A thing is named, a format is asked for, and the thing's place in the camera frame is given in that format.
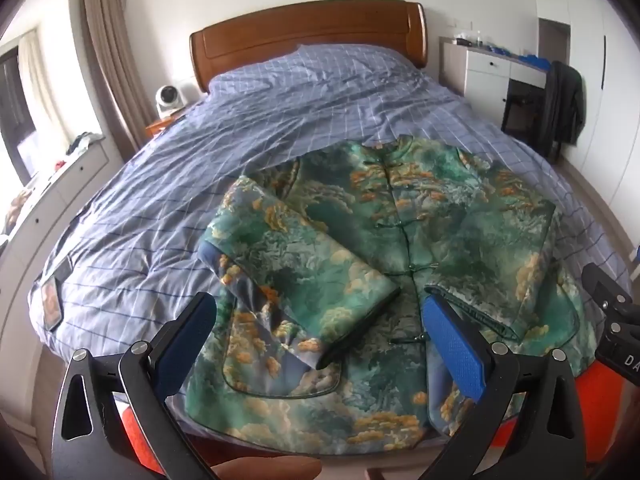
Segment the person's left hand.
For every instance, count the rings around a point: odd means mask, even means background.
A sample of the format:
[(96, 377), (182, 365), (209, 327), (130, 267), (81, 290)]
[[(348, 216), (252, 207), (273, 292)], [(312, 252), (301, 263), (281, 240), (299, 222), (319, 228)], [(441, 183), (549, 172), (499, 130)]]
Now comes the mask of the person's left hand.
[(242, 457), (213, 466), (212, 471), (222, 480), (314, 480), (322, 463), (306, 456)]

